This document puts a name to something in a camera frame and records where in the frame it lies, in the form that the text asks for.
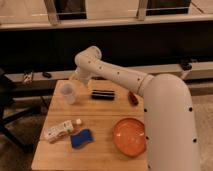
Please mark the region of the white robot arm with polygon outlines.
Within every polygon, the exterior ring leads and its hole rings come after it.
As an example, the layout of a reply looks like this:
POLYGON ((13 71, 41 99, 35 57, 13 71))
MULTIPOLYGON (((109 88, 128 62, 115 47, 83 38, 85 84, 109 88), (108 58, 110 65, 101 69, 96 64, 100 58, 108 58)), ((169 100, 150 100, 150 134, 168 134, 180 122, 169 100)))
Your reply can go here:
POLYGON ((153 76, 113 65, 101 57, 96 46, 78 53, 77 79, 94 73, 144 99, 149 171, 201 171, 195 114, 185 82, 172 74, 153 76))

